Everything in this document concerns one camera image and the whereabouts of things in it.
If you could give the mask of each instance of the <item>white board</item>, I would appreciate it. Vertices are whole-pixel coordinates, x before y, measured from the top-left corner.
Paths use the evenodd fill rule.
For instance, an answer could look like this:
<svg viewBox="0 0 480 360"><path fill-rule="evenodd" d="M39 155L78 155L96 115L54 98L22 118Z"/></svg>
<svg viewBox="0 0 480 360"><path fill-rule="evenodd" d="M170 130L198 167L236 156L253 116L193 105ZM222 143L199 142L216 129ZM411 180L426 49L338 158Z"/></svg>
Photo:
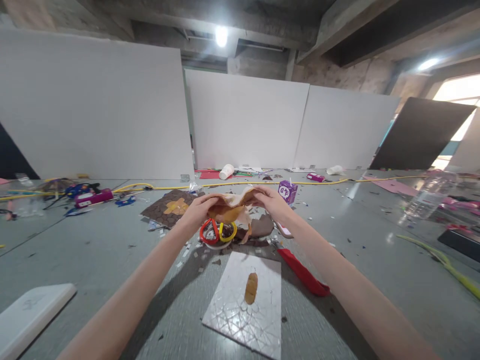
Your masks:
<svg viewBox="0 0 480 360"><path fill-rule="evenodd" d="M179 49L0 29L0 122L43 179L193 179Z"/></svg>
<svg viewBox="0 0 480 360"><path fill-rule="evenodd" d="M480 111L475 115L463 139L458 144L455 154L451 157L449 166L460 167L463 173L477 173L480 170Z"/></svg>
<svg viewBox="0 0 480 360"><path fill-rule="evenodd" d="M251 273L258 276L254 302L245 302ZM202 324L271 359L282 354L282 265L232 252Z"/></svg>
<svg viewBox="0 0 480 360"><path fill-rule="evenodd" d="M199 169L292 167L309 84L185 70Z"/></svg>
<svg viewBox="0 0 480 360"><path fill-rule="evenodd" d="M366 169L399 102L393 96L311 85L294 166Z"/></svg>
<svg viewBox="0 0 480 360"><path fill-rule="evenodd" d="M0 360L18 358L76 292L71 283L35 287L0 313Z"/></svg>

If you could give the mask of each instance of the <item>forearm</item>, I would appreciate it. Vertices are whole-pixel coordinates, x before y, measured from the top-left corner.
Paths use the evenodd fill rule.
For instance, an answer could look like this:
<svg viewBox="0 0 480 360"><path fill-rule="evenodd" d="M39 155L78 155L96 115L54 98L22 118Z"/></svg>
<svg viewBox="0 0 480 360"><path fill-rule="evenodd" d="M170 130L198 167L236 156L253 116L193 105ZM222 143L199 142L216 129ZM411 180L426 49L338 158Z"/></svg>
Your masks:
<svg viewBox="0 0 480 360"><path fill-rule="evenodd" d="M58 359L118 359L182 247L195 231L179 222Z"/></svg>
<svg viewBox="0 0 480 360"><path fill-rule="evenodd" d="M305 220L285 221L352 321L381 359L436 359L403 314Z"/></svg>

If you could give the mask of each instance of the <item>yellow rubber ring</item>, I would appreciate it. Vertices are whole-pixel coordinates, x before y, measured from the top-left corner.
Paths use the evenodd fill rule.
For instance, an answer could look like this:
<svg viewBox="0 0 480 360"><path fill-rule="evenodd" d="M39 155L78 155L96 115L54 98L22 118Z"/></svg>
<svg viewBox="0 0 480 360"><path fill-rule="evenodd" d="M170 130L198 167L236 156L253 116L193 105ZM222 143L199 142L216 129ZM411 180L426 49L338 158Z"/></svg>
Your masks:
<svg viewBox="0 0 480 360"><path fill-rule="evenodd" d="M235 235L237 234L237 224L235 224L234 222L232 222L231 224L233 226L232 234L227 238L223 238L222 237L222 232L224 230L224 223L223 222L220 223L220 229L218 230L218 236L220 237L220 241L222 241L224 243L228 243L228 242L230 242L234 239Z"/></svg>

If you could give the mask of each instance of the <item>gray floor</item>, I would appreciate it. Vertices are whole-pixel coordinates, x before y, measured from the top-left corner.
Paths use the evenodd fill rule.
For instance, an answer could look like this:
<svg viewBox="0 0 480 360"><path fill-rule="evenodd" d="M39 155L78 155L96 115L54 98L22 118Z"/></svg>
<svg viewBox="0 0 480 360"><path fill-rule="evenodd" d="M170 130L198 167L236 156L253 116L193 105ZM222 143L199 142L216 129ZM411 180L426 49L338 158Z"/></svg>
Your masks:
<svg viewBox="0 0 480 360"><path fill-rule="evenodd" d="M415 174L367 172L383 178ZM358 179L361 173L349 171L347 175ZM291 177L292 181L308 181L305 173L278 170L272 174ZM223 182L195 181L203 185ZM412 186L419 182L418 179L402 181ZM100 181L102 187L111 188L138 182L157 187L185 185L171 180ZM205 191L232 190L239 194L244 187L231 185ZM160 241L158 232L147 231L148 225L139 214L166 192L145 192L138 195L133 205L117 208L111 203L103 204L88 214L65 219L62 218L65 210L60 207L48 210L45 218L0 220L0 243L7 245L0 250L0 311L34 287L73 283L78 289L23 359L57 356ZM408 199L373 183L304 185L299 187L296 202L300 204L295 205L295 211L304 218L312 217L311 225L401 309L438 355L444 359L478 357L479 301L424 250L396 237L397 234L413 237L444 251L459 271L480 282L480 264L436 240L444 225L417 220L413 228L408 227L409 221L400 209ZM382 211L386 208L392 212ZM321 278L293 240L284 240L284 244ZM236 251L281 260L269 247L262 248L262 254L256 254L248 246L240 246ZM262 358L202 326L200 321L222 276L228 254L213 251L205 260L194 258L192 251L186 260L181 256L177 262L181 259L185 264L181 268L174 266L168 273L123 358ZM217 259L221 259L220 266L212 264ZM200 266L206 268L203 273L198 273ZM282 316L287 317L287 322L281 325L283 359L375 358L335 297L315 298L309 294L285 263L282 277Z"/></svg>

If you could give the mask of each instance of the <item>ceiling light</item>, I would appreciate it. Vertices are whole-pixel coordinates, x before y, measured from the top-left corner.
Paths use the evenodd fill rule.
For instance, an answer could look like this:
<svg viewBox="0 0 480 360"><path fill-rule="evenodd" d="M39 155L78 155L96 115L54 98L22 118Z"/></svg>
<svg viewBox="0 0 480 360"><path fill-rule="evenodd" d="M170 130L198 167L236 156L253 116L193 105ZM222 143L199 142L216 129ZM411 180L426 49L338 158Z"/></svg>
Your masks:
<svg viewBox="0 0 480 360"><path fill-rule="evenodd" d="M227 38L229 37L229 31L225 26L217 26L215 29L216 44L224 48L227 45Z"/></svg>
<svg viewBox="0 0 480 360"><path fill-rule="evenodd" d="M419 67L418 67L418 70L427 70L429 68L431 68L432 66L434 65L437 65L438 63L440 62L439 59L437 58L431 58L427 61L425 61L423 64L421 64Z"/></svg>

